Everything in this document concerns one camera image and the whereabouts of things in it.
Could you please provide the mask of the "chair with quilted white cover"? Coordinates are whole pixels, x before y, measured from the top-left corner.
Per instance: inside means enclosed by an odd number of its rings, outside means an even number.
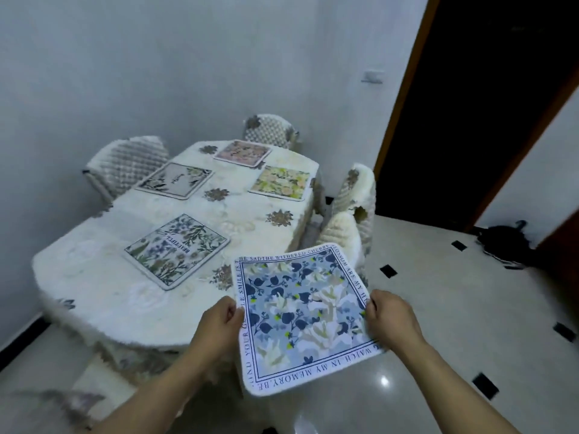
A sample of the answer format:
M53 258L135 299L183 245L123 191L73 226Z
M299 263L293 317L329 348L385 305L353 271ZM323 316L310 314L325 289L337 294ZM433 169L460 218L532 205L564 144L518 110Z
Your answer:
M105 203L112 204L169 159L169 150L159 137L118 139L97 152L82 174Z
M281 116L258 114L246 119L242 139L296 152L299 144L299 131Z
M329 216L333 217L339 212L354 216L365 256L372 249L375 209L376 181L373 170L355 162L330 205Z
M335 243L340 246L350 266L357 272L365 266L364 248L354 215L338 212L322 227L315 246Z

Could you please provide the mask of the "person's left forearm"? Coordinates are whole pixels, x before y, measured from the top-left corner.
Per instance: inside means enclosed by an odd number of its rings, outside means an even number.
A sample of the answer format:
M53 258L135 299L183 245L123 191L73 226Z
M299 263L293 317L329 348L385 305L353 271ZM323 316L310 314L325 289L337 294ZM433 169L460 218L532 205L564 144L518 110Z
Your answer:
M166 434L221 356L215 345L193 345L162 375L140 387L98 423L91 434Z

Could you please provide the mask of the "brown wooden door frame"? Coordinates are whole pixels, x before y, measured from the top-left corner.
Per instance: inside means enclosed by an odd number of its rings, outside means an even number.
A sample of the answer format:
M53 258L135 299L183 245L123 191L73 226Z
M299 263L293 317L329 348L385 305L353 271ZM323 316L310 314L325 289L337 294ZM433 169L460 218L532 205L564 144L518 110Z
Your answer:
M376 213L469 233L579 87L579 0L428 0Z

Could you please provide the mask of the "pink floral placemat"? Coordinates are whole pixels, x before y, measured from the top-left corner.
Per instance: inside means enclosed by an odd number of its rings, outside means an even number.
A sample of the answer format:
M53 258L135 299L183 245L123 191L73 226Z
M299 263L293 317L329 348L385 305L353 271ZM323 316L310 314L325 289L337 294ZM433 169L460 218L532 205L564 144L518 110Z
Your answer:
M233 140L213 155L217 161L248 168L257 168L271 153L271 147L245 140Z

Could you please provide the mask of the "black bag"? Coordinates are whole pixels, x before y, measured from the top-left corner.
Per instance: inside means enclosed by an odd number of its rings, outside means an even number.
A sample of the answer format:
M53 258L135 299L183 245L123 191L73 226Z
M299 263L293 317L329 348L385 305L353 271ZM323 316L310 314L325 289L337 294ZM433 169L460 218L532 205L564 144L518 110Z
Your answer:
M515 226L493 226L480 230L476 236L486 255L501 262L505 269L521 270L535 263L534 249L524 234L526 220L518 220Z

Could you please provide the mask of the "person's right hand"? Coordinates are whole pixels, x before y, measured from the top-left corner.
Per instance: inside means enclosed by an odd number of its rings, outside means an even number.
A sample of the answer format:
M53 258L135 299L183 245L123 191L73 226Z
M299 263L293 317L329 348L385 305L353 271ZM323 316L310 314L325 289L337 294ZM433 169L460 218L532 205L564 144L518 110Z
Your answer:
M380 345L396 355L408 355L425 347L427 342L413 308L400 296L375 289L370 297L380 299L380 320L367 322L369 335Z

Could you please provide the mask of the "person's left hand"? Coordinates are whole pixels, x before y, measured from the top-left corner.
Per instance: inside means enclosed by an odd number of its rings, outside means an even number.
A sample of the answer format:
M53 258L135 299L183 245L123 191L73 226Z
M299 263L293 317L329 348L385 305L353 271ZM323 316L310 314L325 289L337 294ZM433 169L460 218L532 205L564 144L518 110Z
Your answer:
M242 326L226 326L222 323L222 313L227 306L240 307L230 296L219 299L202 314L189 345L188 356L203 366L203 369L208 369L238 347Z

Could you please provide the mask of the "person's right forearm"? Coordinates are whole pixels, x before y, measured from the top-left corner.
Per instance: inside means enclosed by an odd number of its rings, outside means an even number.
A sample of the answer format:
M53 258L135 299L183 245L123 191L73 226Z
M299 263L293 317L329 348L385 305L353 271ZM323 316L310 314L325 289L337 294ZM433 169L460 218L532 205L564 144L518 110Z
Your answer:
M442 434L521 434L424 340L393 351L414 378Z

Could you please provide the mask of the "green blue floral placemat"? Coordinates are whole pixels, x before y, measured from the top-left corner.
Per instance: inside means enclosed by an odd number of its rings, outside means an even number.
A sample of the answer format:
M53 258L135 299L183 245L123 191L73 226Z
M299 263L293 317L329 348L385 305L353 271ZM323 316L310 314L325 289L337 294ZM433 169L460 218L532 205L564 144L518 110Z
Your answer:
M230 238L183 213L125 247L122 256L163 291L171 291L229 243Z

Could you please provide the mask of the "grey floral placemat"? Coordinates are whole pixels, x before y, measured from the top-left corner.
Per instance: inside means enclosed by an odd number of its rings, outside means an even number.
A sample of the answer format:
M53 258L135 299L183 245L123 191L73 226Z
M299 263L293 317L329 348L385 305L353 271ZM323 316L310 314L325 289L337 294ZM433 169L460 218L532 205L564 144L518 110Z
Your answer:
M201 188L214 171L168 162L135 185L136 190L164 197L187 200Z

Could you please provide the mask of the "white embroidered tablecloth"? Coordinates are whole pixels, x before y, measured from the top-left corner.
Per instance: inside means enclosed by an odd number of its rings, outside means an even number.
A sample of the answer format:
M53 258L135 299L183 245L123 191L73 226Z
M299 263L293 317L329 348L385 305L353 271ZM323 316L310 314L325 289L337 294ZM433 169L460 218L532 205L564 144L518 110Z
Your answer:
M193 144L33 257L46 314L132 385L166 370L204 311L235 297L236 258L297 250L319 201L319 163L276 146L256 167L218 160L232 143Z

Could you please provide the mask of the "blue floral square placemat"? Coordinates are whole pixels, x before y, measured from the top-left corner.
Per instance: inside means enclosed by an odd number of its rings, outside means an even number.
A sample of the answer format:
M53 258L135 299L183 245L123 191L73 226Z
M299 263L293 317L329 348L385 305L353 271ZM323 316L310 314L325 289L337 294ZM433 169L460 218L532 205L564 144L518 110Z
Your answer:
M363 281L336 243L235 260L240 377L266 397L384 352L369 335Z

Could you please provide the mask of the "yellow floral placemat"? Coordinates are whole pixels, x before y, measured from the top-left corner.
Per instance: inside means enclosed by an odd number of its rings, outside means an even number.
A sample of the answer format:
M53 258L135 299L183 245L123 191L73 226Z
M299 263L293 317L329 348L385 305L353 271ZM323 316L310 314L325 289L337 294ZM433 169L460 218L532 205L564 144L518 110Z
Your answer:
M266 165L248 192L288 201L302 201L312 178L308 172Z

